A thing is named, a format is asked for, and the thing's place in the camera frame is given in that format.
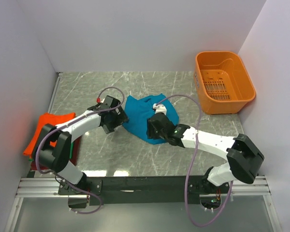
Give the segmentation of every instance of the white cable clip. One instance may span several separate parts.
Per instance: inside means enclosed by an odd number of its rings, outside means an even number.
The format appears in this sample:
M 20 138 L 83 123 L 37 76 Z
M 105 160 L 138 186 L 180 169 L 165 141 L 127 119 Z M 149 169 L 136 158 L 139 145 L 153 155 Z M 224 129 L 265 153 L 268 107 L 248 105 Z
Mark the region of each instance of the white cable clip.
M 164 113 L 166 115 L 166 108 L 165 108 L 165 106 L 163 104 L 157 105 L 155 103 L 155 104 L 153 104 L 153 109 L 156 110 L 155 114 L 162 112 L 162 113 Z

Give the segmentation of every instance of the metal frame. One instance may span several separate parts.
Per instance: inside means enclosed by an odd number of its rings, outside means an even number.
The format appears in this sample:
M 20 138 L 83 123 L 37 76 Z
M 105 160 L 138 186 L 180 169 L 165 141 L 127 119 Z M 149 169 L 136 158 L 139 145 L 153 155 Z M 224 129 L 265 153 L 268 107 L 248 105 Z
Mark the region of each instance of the metal frame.
M 54 87 L 52 98 L 48 107 L 50 113 L 53 107 L 54 98 L 57 93 L 59 81 L 62 78 L 62 73 L 58 74 L 58 78 Z M 22 178 L 16 192 L 13 207 L 11 209 L 5 232 L 13 232 L 17 223 L 19 212 L 24 198 L 68 198 L 66 195 L 58 195 L 59 183 L 53 178 Z M 200 195 L 200 197 L 214 196 L 214 194 Z M 234 181 L 232 188 L 233 196 L 263 196 L 266 209 L 269 215 L 270 222 L 274 232 L 282 232 L 282 227 L 274 207 L 271 192 L 269 190 L 265 176 L 258 176 L 252 185 L 244 184 L 240 181 Z M 86 195 L 74 195 L 74 198 L 85 198 Z
M 59 183 L 54 178 L 21 178 L 16 198 L 67 198 L 58 195 Z M 258 176 L 252 185 L 234 181 L 233 196 L 268 196 L 271 195 L 264 176 Z M 215 196 L 215 194 L 200 195 L 200 197 Z M 86 195 L 73 195 L 74 198 L 86 198 Z
M 24 198 L 15 198 L 4 232 L 13 232 Z
M 274 232 L 283 231 L 281 224 L 279 222 L 279 217 L 276 212 L 272 196 L 263 196 L 263 198 L 264 198 L 265 206 L 267 209 L 267 213 L 269 215 L 269 218 L 273 227 L 273 231 Z

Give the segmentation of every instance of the white wall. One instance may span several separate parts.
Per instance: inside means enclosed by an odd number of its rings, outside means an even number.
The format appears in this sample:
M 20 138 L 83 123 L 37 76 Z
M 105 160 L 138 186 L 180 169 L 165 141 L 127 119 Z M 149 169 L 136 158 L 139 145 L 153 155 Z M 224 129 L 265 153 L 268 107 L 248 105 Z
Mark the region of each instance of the white wall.
M 257 91 L 241 121 L 264 153 L 262 172 L 290 232 L 290 0 L 266 1 L 239 54 Z
M 191 71 L 238 52 L 265 0 L 17 0 L 56 71 Z
M 0 0 L 0 231 L 19 179 L 22 151 L 38 116 L 47 111 L 56 73 L 15 0 Z

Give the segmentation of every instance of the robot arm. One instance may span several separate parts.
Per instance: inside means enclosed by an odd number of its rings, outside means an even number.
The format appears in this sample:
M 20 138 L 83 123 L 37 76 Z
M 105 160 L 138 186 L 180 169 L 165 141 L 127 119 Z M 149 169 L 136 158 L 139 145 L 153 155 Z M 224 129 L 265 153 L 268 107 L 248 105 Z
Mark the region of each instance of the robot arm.
M 171 145 L 195 148 L 196 134 L 198 134 L 199 150 L 212 153 L 227 161 L 225 164 L 207 170 L 200 183 L 205 192 L 213 192 L 217 187 L 233 180 L 240 180 L 247 184 L 254 182 L 264 156 L 246 135 L 220 136 L 184 124 L 174 125 L 165 112 L 158 112 L 147 120 L 148 138 L 162 138 Z
M 120 101 L 111 96 L 106 96 L 103 101 L 95 106 L 88 108 L 80 116 L 55 126 L 46 124 L 39 135 L 34 151 L 37 150 L 42 139 L 52 130 L 66 126 L 64 129 L 54 133 L 44 143 L 39 156 L 39 163 L 61 177 L 71 182 L 74 185 L 82 189 L 86 188 L 86 175 L 78 170 L 70 161 L 69 153 L 71 149 L 71 143 L 83 135 L 88 130 L 102 127 L 105 133 L 114 132 L 114 128 L 127 122 L 129 119 L 125 114 L 124 110 L 119 107 L 115 110 L 101 112 L 97 114 L 90 114 L 93 111 L 100 111 L 110 109 L 118 106 Z M 55 142 L 56 145 L 53 147 L 50 142 Z

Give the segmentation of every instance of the folded cloth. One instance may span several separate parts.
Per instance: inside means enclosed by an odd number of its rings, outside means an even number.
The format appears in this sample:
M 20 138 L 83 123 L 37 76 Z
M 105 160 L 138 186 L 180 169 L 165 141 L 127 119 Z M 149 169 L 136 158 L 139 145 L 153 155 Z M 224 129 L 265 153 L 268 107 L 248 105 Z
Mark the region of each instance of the folded cloth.
M 75 118 L 75 113 L 70 113 L 67 115 L 53 115 L 53 114 L 45 113 L 41 115 L 38 121 L 37 128 L 35 130 L 34 136 L 23 153 L 24 156 L 29 156 L 30 158 L 32 158 L 34 146 L 39 138 L 42 127 L 45 124 L 51 124 L 55 126 L 57 124 L 67 122 L 73 118 Z M 55 144 L 56 142 L 51 142 L 51 146 L 55 146 Z
M 153 104 L 163 100 L 165 96 L 163 94 L 142 98 L 140 100 L 135 99 L 132 96 L 128 96 L 125 106 L 125 113 L 129 117 L 129 122 L 123 124 L 123 127 L 130 133 L 139 137 L 140 139 L 150 144 L 162 144 L 165 143 L 164 139 L 148 139 L 147 138 L 147 119 L 155 114 L 153 110 Z M 179 117 L 170 103 L 169 100 L 165 100 L 162 103 L 167 109 L 166 115 L 174 125 L 178 124 Z

